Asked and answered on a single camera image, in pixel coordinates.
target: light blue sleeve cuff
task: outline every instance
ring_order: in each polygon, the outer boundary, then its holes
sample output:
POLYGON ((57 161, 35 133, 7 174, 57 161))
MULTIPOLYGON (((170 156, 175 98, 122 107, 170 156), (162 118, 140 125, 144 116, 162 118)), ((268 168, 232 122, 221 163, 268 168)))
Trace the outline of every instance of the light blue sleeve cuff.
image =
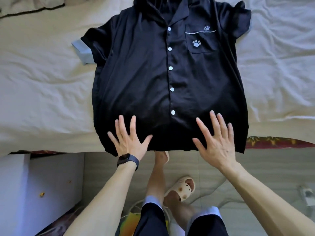
POLYGON ((81 39, 73 41, 72 45, 83 65, 95 64, 91 49, 81 39))
POLYGON ((194 216, 192 216, 192 218, 190 219, 190 221, 188 222, 187 224, 187 230, 185 231, 185 236, 187 236, 188 232, 189 232, 189 229, 192 225, 192 223, 199 217, 201 216, 204 216, 204 215, 218 215, 221 219, 222 219, 222 216, 220 214, 220 211, 217 207, 210 207, 210 208, 207 208, 206 210, 203 210, 197 214, 194 214, 194 216))
POLYGON ((162 205, 160 203, 160 201, 153 195, 148 195, 146 196, 146 198, 144 199, 143 205, 142 207, 147 204, 147 203, 154 203, 156 204, 158 207, 160 207, 162 209, 162 205))

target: hand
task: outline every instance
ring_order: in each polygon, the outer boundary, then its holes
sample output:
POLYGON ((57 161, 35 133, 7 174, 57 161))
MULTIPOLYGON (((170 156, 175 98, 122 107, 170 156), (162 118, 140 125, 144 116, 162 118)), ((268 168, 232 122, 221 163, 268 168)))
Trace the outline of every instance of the hand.
POLYGON ((193 138, 193 142, 198 148, 202 158, 213 167, 222 171, 223 168, 233 167, 237 162, 235 159, 234 132, 232 124, 228 124, 228 128, 221 114, 216 117, 214 111, 210 112, 210 118, 214 130, 214 136, 209 132, 205 124, 196 118, 196 122, 202 131, 207 142, 207 149, 197 138, 193 138))
POLYGON ((119 115, 119 121, 115 120, 115 127, 118 140, 110 131, 107 134, 114 143, 118 156, 130 153, 140 161, 148 150, 153 135, 147 136, 144 142, 140 143, 136 133, 136 116, 132 116, 130 121, 130 135, 128 135, 122 115, 119 115))

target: foot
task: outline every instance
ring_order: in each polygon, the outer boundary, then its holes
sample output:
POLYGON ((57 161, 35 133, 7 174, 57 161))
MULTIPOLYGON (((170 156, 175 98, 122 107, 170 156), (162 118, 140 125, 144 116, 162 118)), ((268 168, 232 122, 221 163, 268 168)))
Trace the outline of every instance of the foot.
MULTIPOLYGON (((195 185, 194 185, 194 182, 192 181, 192 179, 187 179, 187 180, 185 181, 185 183, 190 186, 191 191, 194 190, 195 185)), ((180 201, 180 197, 179 197, 179 195, 177 194, 176 191, 171 190, 171 191, 168 193, 168 195, 164 197, 164 205, 165 205, 166 207, 169 207, 169 204, 171 204, 171 202, 172 202, 173 200, 178 200, 178 201, 180 201)))
POLYGON ((167 155, 165 152, 157 152, 155 153, 155 164, 162 164, 164 165, 167 162, 167 155))

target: white cabinet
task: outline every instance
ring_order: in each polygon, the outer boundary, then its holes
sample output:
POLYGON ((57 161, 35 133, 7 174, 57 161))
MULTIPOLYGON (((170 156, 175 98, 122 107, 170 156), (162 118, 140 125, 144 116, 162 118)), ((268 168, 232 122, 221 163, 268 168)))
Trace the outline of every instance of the white cabinet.
MULTIPOLYGON (((13 168, 17 164, 16 160, 13 161, 16 156, 4 157, 7 161, 12 161, 13 168)), ((0 188, 11 188, 14 179, 15 187, 11 189, 10 194, 20 195, 13 199, 10 199, 7 193, 2 195, 5 201, 2 203, 7 204, 6 210, 0 210, 0 228, 8 228, 6 234, 1 233, 4 236, 34 236, 70 210, 81 200, 82 195, 83 153, 52 155, 30 160, 27 160, 28 155, 19 156, 18 167, 15 166, 18 170, 12 168, 3 171, 4 158, 0 158, 0 188), (13 215, 10 210, 15 209, 17 203, 20 210, 16 209, 13 215), (7 213, 11 214, 11 218, 6 220, 9 222, 1 221, 5 219, 7 213)))

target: mattress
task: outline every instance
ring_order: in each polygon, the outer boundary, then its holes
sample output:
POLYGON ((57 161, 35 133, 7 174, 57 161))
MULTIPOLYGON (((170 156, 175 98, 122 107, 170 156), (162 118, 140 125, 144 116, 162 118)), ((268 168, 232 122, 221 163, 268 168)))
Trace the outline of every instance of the mattress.
MULTIPOLYGON (((251 28, 236 48, 249 135, 315 143, 315 0, 243 1, 251 28)), ((71 42, 132 3, 65 0, 0 21, 0 155, 104 151, 93 126, 96 66, 83 66, 71 42)))

